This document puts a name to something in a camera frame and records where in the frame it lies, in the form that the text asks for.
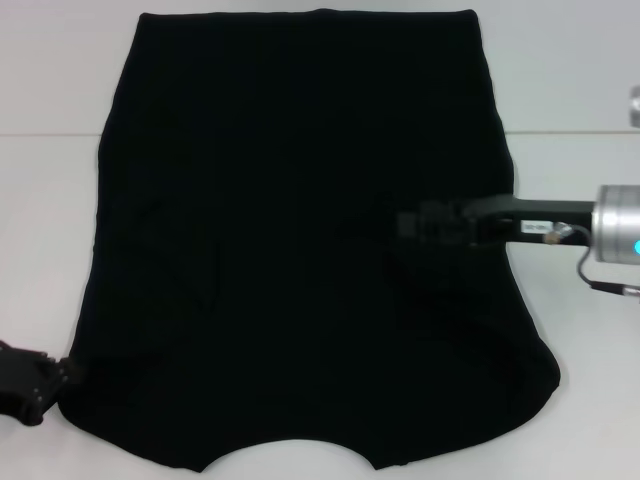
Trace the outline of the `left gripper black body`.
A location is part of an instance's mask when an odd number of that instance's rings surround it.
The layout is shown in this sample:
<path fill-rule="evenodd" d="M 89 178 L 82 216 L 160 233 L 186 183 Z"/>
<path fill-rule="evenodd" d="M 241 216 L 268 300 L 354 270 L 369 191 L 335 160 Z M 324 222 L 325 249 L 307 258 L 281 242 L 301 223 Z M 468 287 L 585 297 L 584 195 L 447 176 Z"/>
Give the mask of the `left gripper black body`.
<path fill-rule="evenodd" d="M 65 383 L 65 369 L 47 353 L 1 343 L 1 414 L 37 426 Z"/>

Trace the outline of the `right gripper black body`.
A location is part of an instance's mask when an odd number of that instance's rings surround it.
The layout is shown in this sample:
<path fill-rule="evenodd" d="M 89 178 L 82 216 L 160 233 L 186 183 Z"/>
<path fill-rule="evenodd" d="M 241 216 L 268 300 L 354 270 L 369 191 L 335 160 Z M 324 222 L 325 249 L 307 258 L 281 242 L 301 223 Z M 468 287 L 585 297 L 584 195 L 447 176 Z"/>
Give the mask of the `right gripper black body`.
<path fill-rule="evenodd" d="M 462 213 L 470 223 L 473 245 L 588 246 L 594 207 L 592 201 L 524 200 L 497 195 L 467 203 Z"/>

